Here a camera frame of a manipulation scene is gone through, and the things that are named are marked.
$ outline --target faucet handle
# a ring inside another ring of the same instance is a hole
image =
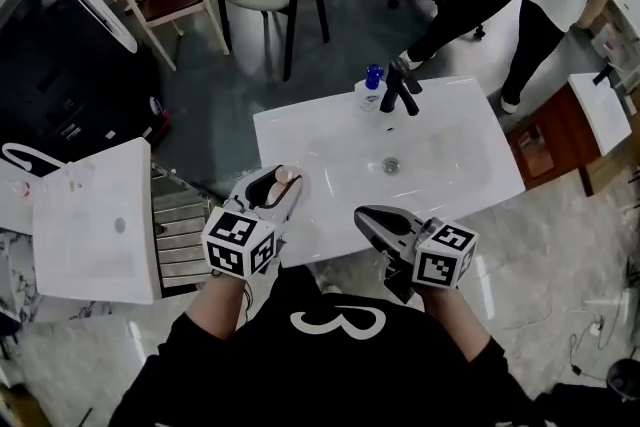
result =
[[[422,93],[422,86],[413,76],[413,74],[411,73],[411,70],[409,69],[409,65],[405,62],[404,59],[400,59],[399,57],[396,57],[395,59],[391,60],[391,63],[389,66],[393,68],[395,71],[397,71],[398,73],[400,73],[400,75],[402,76],[402,80],[405,82],[405,84],[407,85],[407,88],[409,89],[409,92],[412,95],[417,95]]]

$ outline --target sink drain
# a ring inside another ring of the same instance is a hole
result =
[[[400,171],[400,161],[395,157],[387,157],[382,161],[382,170],[390,176],[398,174],[398,171]]]

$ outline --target soap dispenser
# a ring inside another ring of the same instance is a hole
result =
[[[377,111],[382,97],[387,92],[387,84],[380,80],[384,70],[377,64],[367,67],[367,78],[355,85],[356,103],[365,112]]]

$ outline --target white sink unit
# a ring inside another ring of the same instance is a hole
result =
[[[368,247],[353,222],[362,205],[404,208],[422,219],[458,219],[509,199],[524,184],[475,78],[421,81],[420,108],[400,98],[391,114],[363,113],[353,93],[254,116],[263,166],[304,170],[305,190],[285,234],[285,267]],[[396,159],[388,175],[385,159]]]

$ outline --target blue pump cap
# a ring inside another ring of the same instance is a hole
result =
[[[380,79],[384,76],[384,70],[377,64],[372,64],[367,67],[367,80],[365,85],[367,89],[378,89],[380,85]]]

